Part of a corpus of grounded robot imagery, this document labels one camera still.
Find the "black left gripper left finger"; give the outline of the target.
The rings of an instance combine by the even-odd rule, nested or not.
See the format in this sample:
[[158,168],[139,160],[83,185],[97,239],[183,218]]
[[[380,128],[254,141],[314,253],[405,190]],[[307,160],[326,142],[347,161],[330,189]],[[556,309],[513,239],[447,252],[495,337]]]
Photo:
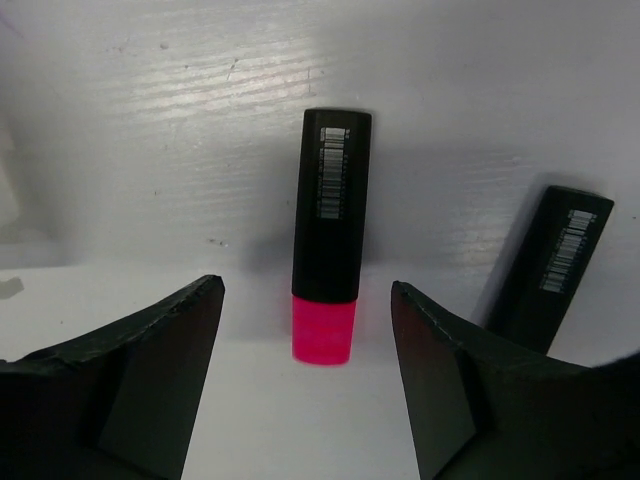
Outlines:
[[224,299],[203,276],[165,299],[1,365],[5,479],[182,476]]

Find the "pink highlighter marker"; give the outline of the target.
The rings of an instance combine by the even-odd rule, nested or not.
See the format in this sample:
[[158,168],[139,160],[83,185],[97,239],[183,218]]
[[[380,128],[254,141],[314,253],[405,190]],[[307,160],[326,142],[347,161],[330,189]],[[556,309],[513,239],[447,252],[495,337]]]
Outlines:
[[292,355],[334,367],[351,356],[368,194],[372,116],[303,116],[294,229]]

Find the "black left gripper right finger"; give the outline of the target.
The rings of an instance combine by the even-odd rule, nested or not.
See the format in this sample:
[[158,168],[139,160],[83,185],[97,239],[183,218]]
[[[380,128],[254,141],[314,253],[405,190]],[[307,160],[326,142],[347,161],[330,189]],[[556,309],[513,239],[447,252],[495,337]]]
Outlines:
[[585,367],[511,343],[409,283],[392,327],[423,479],[635,479],[639,358]]

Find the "orange highlighter marker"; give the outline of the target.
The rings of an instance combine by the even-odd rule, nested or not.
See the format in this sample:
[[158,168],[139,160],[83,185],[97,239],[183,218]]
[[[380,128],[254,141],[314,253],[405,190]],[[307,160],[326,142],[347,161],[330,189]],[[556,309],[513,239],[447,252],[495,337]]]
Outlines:
[[595,193],[547,187],[489,311],[486,329],[547,353],[614,205]]

